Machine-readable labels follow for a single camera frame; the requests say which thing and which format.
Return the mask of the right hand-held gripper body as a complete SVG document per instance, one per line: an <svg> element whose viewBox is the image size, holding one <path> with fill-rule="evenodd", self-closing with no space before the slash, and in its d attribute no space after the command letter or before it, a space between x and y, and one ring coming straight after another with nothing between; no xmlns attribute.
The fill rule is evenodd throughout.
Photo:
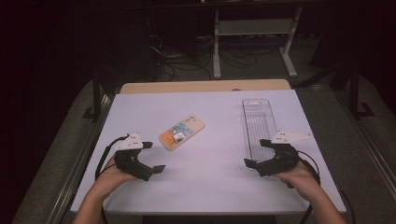
<svg viewBox="0 0 396 224"><path fill-rule="evenodd" d="M291 144L297 141L311 138L312 134L278 131L270 140L274 145L271 148L275 156L268 161L257 163L257 171L260 176L270 176L287 172L296 167L300 157L297 149Z"/></svg>

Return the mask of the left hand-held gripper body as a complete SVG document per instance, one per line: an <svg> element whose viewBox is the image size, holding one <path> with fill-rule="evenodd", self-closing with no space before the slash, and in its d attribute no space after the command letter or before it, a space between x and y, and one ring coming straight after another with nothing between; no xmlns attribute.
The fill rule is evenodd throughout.
<svg viewBox="0 0 396 224"><path fill-rule="evenodd" d="M129 175L133 175L138 179L148 181L152 176L152 168L142 163L138 159L138 155L143 149L143 141L138 133L127 136L120 144L116 146L116 154L114 157L116 166Z"/></svg>

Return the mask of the clear plastic tray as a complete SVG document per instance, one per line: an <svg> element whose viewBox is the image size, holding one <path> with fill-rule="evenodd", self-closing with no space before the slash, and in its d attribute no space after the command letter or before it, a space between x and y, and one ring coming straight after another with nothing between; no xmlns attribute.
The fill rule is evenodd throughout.
<svg viewBox="0 0 396 224"><path fill-rule="evenodd" d="M247 158L271 160L275 156L274 151L260 143L262 139L271 140L277 132L270 102L267 99L244 99L241 116Z"/></svg>

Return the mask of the beige painted phone case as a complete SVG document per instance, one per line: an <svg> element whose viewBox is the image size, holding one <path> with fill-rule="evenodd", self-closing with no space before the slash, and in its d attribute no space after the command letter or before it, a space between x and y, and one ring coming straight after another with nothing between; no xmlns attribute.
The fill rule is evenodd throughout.
<svg viewBox="0 0 396 224"><path fill-rule="evenodd" d="M200 132L204 127L204 122L198 116L189 115L162 133L159 139L168 150L172 151Z"/></svg>

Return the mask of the person's right hand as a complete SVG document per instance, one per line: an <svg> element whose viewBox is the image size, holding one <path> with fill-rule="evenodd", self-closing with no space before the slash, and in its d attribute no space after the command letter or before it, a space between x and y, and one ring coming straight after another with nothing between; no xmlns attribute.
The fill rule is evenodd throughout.
<svg viewBox="0 0 396 224"><path fill-rule="evenodd" d="M291 184L300 196L308 201L321 191L321 186L317 180L301 162L298 162L292 170L276 174L276 177L284 184Z"/></svg>

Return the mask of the person's left hand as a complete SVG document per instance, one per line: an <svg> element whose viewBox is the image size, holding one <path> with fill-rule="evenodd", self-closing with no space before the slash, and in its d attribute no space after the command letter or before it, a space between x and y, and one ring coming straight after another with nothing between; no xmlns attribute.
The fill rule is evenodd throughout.
<svg viewBox="0 0 396 224"><path fill-rule="evenodd" d="M114 157L106 163L104 170L99 174L92 186L93 191L102 197L107 197L122 184L136 180L136 177L121 171L115 163Z"/></svg>

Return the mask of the black metal stand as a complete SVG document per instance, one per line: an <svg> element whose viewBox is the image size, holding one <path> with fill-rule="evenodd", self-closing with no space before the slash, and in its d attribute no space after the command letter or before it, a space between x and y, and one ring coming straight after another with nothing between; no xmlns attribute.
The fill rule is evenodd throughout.
<svg viewBox="0 0 396 224"><path fill-rule="evenodd" d="M83 114L84 119L99 120L102 114L102 99L104 97L100 75L95 73L92 77L92 106L88 106Z"/></svg>
<svg viewBox="0 0 396 224"><path fill-rule="evenodd" d="M361 120L365 117L373 117L375 114L366 103L359 102L359 89L360 89L360 75L357 66L351 66L351 74L349 81L349 100L348 108L352 116L356 120Z"/></svg>

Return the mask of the beige wooden table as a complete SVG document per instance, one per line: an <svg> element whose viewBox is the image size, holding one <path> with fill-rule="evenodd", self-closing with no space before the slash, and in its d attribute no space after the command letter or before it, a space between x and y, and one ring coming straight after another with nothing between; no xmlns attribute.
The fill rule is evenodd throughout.
<svg viewBox="0 0 396 224"><path fill-rule="evenodd" d="M198 92L198 91L266 91L290 90L285 79L208 80L179 82L126 83L120 94Z"/></svg>

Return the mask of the white metal stand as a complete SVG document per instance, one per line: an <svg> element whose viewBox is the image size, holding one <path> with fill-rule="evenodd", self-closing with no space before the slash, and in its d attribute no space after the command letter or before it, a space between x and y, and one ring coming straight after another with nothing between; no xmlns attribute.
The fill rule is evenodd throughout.
<svg viewBox="0 0 396 224"><path fill-rule="evenodd" d="M297 77L297 72L289 56L290 47L296 33L302 8L297 7L290 19L260 19L260 20L221 20L219 11L215 11L214 20L214 52L213 76L221 78L219 61L219 38L221 36L234 35L286 35L287 40L283 47L279 48L283 63L290 77Z"/></svg>

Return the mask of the aluminium frame rail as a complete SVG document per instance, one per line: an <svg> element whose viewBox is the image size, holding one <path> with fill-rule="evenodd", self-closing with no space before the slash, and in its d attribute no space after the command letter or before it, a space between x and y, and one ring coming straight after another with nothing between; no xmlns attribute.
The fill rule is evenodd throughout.
<svg viewBox="0 0 396 224"><path fill-rule="evenodd" d="M62 224L70 210L113 98L104 95L102 114L96 122L83 118L85 109L92 106L91 97L80 95L70 108L48 154L50 177L59 188L45 224Z"/></svg>
<svg viewBox="0 0 396 224"><path fill-rule="evenodd" d="M343 108L346 112L347 116L350 119L350 122L358 132L361 141L366 147L367 153L374 163L375 168L380 173L383 181L385 182L392 198L396 201L396 174L394 174L389 165L386 163L384 157L380 153L377 144L375 143L374 139L369 135L367 129L363 126L361 119L362 115L359 112L355 115L348 106L347 98L339 91L335 93L335 97L339 102L339 105Z"/></svg>

